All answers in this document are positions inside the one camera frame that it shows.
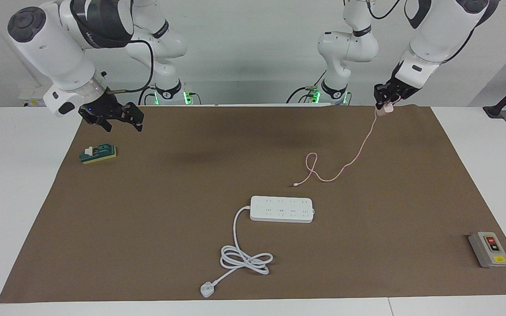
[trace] power strip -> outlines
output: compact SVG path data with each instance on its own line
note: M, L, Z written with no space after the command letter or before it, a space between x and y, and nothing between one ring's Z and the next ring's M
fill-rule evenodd
M249 216L261 222L311 223L314 213L309 198L253 196Z

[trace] white cable tip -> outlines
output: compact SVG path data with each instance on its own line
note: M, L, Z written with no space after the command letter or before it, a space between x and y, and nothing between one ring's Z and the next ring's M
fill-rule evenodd
M200 287L200 294L204 296L204 298L209 298L214 293L214 286L212 282L206 282Z

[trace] pink string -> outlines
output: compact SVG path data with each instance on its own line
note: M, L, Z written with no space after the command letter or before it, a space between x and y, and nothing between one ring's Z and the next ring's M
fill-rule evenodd
M341 171L335 176L335 178L333 178L331 180L325 180L325 179L322 179L321 176L319 176L319 174L315 171L315 164L318 162L318 154L315 153L315 152L311 152L311 153L307 154L307 156L306 156L306 168L307 168L307 170L310 171L310 173L307 174L307 177L304 179L304 181L299 182L299 183L294 183L294 186L295 187L301 186L302 184L304 184L311 177L312 174L315 174L317 176L318 180L320 180L321 182L333 182L337 178L339 178L339 176L343 173L343 171L345 170L345 168L347 168L348 166L354 164L354 162L360 156L360 153L362 152L362 150L364 148L364 144L366 144L366 141L368 140L368 137L370 137L370 135L372 134L372 130L374 130L374 124L376 124L376 120L377 119L378 119L377 110L374 109L374 121L372 122L372 126L370 126L370 132L368 132L368 135L366 135L366 138L364 138L364 142L362 142L362 146L360 146L360 150L358 151L357 156L350 163L344 165L343 168L341 169ZM312 156L312 155L315 156L315 160L314 160L314 163L312 164L312 166L310 168L308 160L309 160L310 156Z

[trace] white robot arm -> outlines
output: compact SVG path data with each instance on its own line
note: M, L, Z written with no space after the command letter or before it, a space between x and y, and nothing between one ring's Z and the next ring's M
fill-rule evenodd
M78 110L89 124L108 132L109 119L128 122L141 131L143 113L133 103L118 104L114 94L144 90L152 78L165 103L186 103L184 83L167 58L183 56L187 47L169 29L157 0L47 2L17 12L8 33L26 59L52 80L44 102L58 116ZM126 47L132 58L154 70L143 88L110 91L105 73L97 72L83 51L118 47Z
M378 54L378 41L372 34L372 17L365 0L347 0L343 20L353 29L352 33L325 32L318 40L318 51L325 59L327 72L317 89L322 93L321 100L332 104L344 103L351 76L346 62L369 62Z
M487 20L498 4L499 0L406 0L405 15L416 35L391 79L374 86L378 114L392 112L396 102L423 88L441 64L462 50L474 28Z

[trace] gray switch box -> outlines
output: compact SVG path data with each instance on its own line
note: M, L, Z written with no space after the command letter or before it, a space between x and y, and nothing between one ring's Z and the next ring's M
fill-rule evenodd
M484 268L506 266L506 253L493 232L477 232L468 237L480 265Z

